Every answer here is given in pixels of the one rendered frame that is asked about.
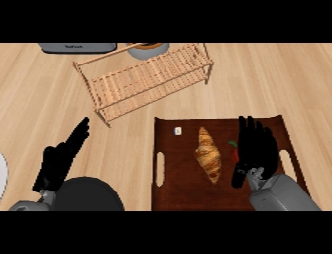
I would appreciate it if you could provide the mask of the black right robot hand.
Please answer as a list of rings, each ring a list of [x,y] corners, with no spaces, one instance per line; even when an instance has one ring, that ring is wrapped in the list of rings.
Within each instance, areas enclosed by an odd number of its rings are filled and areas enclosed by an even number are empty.
[[[279,152],[270,129],[252,118],[239,117],[239,161],[235,165],[232,187],[243,185],[249,169],[263,168],[260,177],[266,180],[277,169]]]

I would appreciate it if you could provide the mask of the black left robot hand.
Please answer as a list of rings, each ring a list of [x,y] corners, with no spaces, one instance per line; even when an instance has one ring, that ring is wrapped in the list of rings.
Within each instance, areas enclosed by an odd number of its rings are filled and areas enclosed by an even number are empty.
[[[75,156],[88,137],[88,118],[78,124],[65,142],[43,151],[41,168],[35,177],[32,191],[57,191],[69,173]]]

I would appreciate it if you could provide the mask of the red bell pepper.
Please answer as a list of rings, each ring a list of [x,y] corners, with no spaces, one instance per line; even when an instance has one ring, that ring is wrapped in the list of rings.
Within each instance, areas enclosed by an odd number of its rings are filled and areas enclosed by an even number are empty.
[[[232,155],[233,163],[236,163],[239,161],[239,146],[233,140],[230,140],[227,143],[233,147],[230,151],[230,155]]]

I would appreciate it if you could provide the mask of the dark brown wooden tray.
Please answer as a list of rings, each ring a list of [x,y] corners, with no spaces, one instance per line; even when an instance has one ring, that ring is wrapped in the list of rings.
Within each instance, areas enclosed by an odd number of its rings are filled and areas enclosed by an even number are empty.
[[[294,163],[291,176],[308,194],[302,172],[280,116],[252,119],[267,127],[276,141],[279,161],[273,174],[285,174],[283,163]],[[174,128],[181,127],[181,135]],[[195,150],[198,148],[199,128],[205,127],[221,153],[221,175],[215,184],[199,166]],[[196,120],[153,120],[153,170],[150,208],[153,210],[187,211],[252,211],[249,205],[249,183],[232,187],[235,163],[229,141],[239,143],[239,118]]]

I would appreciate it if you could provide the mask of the wooden tiered shelf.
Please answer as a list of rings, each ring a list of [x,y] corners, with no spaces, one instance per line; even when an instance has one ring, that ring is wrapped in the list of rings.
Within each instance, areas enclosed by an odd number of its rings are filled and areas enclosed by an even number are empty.
[[[93,101],[93,112],[105,125],[184,88],[209,81],[214,62],[204,43],[189,43],[122,70],[96,78],[85,77],[85,64],[137,46],[140,43],[87,61],[74,62]]]

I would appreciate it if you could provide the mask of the golden croissant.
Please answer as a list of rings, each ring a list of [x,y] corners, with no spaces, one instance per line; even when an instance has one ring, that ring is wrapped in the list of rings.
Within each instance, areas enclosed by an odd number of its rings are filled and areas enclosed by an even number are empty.
[[[221,153],[205,127],[199,128],[195,157],[211,183],[215,184],[221,175]]]

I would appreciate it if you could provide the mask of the black round pan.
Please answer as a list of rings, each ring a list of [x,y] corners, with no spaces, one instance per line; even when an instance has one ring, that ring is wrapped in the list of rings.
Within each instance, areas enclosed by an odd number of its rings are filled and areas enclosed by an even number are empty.
[[[118,194],[99,178],[68,179],[56,192],[54,211],[124,211]]]

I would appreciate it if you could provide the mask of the grey flat appliance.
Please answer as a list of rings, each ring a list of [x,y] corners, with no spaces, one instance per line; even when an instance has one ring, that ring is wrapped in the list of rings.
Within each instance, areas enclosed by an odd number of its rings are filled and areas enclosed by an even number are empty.
[[[105,54],[116,49],[116,43],[40,43],[47,54]]]

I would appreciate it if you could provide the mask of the grey bowl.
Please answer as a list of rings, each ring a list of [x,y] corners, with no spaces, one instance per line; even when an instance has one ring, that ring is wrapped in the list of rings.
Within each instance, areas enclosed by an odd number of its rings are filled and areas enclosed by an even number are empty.
[[[168,43],[147,43],[144,45],[130,48],[127,51],[130,55],[139,60],[147,60],[168,51]]]

